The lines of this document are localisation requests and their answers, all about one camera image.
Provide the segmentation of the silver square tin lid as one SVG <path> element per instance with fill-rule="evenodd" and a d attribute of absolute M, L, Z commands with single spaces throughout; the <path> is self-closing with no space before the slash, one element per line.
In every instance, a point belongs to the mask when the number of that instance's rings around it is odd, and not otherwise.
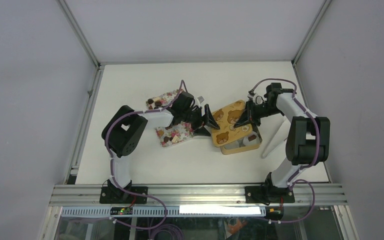
<path fill-rule="evenodd" d="M 246 102 L 244 100 L 237 100 L 212 112 L 213 118 L 220 127 L 220 129 L 211 129 L 212 142 L 215 147 L 230 144 L 253 132 L 251 124 L 235 127 L 245 107 Z"/>

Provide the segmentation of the gold square tin box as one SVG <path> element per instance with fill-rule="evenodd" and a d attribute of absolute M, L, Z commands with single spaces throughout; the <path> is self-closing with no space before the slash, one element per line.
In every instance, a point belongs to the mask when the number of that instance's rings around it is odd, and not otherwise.
<path fill-rule="evenodd" d="M 235 140 L 231 143 L 225 144 L 220 147 L 221 153 L 223 155 L 231 155 L 231 154 L 237 154 L 237 153 L 242 153 L 242 152 L 247 152 L 251 150 L 258 149 L 262 143 L 262 137 L 261 134 L 258 130 L 253 130 L 252 132 L 256 132 L 259 136 L 260 139 L 260 144 L 259 145 L 253 145 L 253 146 L 244 146 L 243 145 L 243 138 L 240 138 L 238 140 Z"/>

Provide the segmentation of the floral rectangular tray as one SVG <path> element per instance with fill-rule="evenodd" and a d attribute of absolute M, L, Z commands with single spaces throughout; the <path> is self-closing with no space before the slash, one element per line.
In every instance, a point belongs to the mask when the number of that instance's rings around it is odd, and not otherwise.
<path fill-rule="evenodd" d="M 149 98 L 145 101 L 146 107 L 148 109 L 149 109 L 149 106 L 153 106 L 153 109 L 162 108 L 163 106 L 165 106 L 166 104 L 168 104 L 169 102 L 171 102 L 175 98 L 178 91 L 179 90 L 177 89 L 177 90 L 166 92 L 166 93 L 159 95 L 159 96 Z M 160 106 L 160 107 L 155 106 L 156 101 L 160 101 L 162 103 L 162 106 Z M 157 135 L 157 131 L 159 131 L 159 130 L 164 131 L 163 136 Z M 186 122 L 181 122 L 181 123 L 174 125 L 174 126 L 171 126 L 171 127 L 157 127 L 155 129 L 155 132 L 156 132 L 156 135 L 159 139 L 160 145 L 163 148 L 167 148 L 167 147 L 170 147 L 173 145 L 178 145 L 178 144 L 183 143 L 185 141 L 188 141 L 194 137 L 194 133 L 193 133 L 193 130 L 191 129 L 191 125 L 189 123 L 186 123 Z M 179 137 L 179 139 L 177 140 L 176 143 L 172 143 L 171 141 L 164 143 L 164 137 L 170 138 L 170 137 L 174 137 L 175 135 L 177 135 Z"/>

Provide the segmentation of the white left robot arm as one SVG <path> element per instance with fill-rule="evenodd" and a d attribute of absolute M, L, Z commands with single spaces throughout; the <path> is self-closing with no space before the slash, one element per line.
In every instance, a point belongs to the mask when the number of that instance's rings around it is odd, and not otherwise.
<path fill-rule="evenodd" d="M 102 131 L 105 148 L 110 159 L 108 184 L 112 186 L 111 197 L 118 203 L 129 200 L 132 178 L 128 156 L 136 149 L 146 129 L 169 128 L 188 123 L 194 135 L 211 136 L 207 127 L 219 130 L 208 104 L 200 106 L 196 98 L 179 91 L 169 103 L 155 109 L 135 111 L 123 105 Z"/>

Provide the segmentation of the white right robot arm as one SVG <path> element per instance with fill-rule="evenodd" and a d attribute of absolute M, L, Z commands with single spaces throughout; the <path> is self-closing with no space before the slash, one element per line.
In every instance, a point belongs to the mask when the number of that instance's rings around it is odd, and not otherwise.
<path fill-rule="evenodd" d="M 306 169 L 325 162 L 329 156 L 330 120 L 317 116 L 297 99 L 297 87 L 284 88 L 282 80 L 270 83 L 262 101 L 252 88 L 244 111 L 234 127 L 261 125 L 261 119 L 281 114 L 290 123 L 285 144 L 285 159 L 270 172 L 259 191 L 251 196 L 261 203 L 285 199 L 293 191 L 297 177 Z"/>

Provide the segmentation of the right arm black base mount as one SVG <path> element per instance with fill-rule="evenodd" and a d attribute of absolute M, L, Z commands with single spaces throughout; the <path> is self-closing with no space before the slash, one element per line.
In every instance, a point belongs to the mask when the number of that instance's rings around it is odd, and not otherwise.
<path fill-rule="evenodd" d="M 288 187 L 274 185 L 272 172 L 260 185 L 247 185 L 244 187 L 245 202 L 247 204 L 289 204 L 295 202 L 295 196 Z"/>

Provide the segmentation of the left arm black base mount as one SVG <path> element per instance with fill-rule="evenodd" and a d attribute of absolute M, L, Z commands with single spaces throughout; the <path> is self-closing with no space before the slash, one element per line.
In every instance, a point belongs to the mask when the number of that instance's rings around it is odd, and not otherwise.
<path fill-rule="evenodd" d="M 139 194 L 139 196 L 132 195 L 117 188 L 109 179 L 102 184 L 99 197 L 100 204 L 146 204 L 148 198 L 145 195 L 148 194 L 147 186 L 132 186 L 129 183 L 126 186 L 126 190 Z"/>

